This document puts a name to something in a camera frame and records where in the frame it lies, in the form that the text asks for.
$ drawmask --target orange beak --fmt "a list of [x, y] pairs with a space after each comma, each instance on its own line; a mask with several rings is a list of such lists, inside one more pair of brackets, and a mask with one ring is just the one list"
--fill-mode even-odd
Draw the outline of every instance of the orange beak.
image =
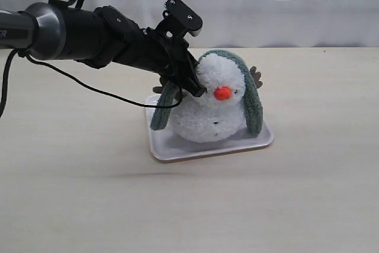
[[228, 100], [232, 96], [232, 90], [227, 86], [223, 86], [215, 90], [214, 96], [219, 101]]

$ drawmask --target table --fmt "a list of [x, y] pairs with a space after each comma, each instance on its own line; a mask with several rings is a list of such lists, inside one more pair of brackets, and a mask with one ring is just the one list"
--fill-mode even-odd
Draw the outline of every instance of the table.
[[[262, 72], [275, 141], [175, 164], [152, 159], [142, 108], [16, 58], [0, 252], [378, 252], [379, 49], [231, 51]], [[117, 64], [53, 63], [139, 102], [158, 84]]]

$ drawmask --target white plush toy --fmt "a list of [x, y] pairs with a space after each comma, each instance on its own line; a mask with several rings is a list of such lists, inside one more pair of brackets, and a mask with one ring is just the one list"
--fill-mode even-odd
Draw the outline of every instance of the white plush toy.
[[[177, 135], [197, 143], [227, 139], [244, 127], [253, 137], [261, 132], [263, 109], [257, 91], [262, 84], [260, 73], [253, 78], [236, 54], [210, 50], [200, 57], [196, 74], [207, 92], [200, 98], [185, 92], [182, 103], [174, 109], [156, 109], [152, 130], [170, 124]], [[178, 90], [168, 82], [158, 105], [172, 104]]]

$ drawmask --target green plush ear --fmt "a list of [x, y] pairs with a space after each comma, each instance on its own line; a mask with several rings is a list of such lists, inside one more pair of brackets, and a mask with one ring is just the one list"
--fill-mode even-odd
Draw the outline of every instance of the green plush ear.
[[257, 87], [250, 73], [245, 74], [246, 91], [243, 96], [245, 119], [249, 133], [257, 137], [262, 131], [263, 106], [259, 99]]
[[[173, 104], [176, 93], [179, 91], [179, 87], [169, 81], [163, 89], [162, 94], [159, 97], [158, 106], [170, 106]], [[155, 109], [150, 128], [152, 130], [163, 130], [168, 123], [171, 109]]]

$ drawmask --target beige tabletop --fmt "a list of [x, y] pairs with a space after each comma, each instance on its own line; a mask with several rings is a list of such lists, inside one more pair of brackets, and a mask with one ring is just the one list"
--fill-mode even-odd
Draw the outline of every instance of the beige tabletop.
[[[174, 164], [153, 160], [144, 109], [16, 58], [0, 252], [379, 252], [379, 49], [232, 51], [262, 72], [274, 143]], [[54, 64], [139, 102], [158, 83]]]

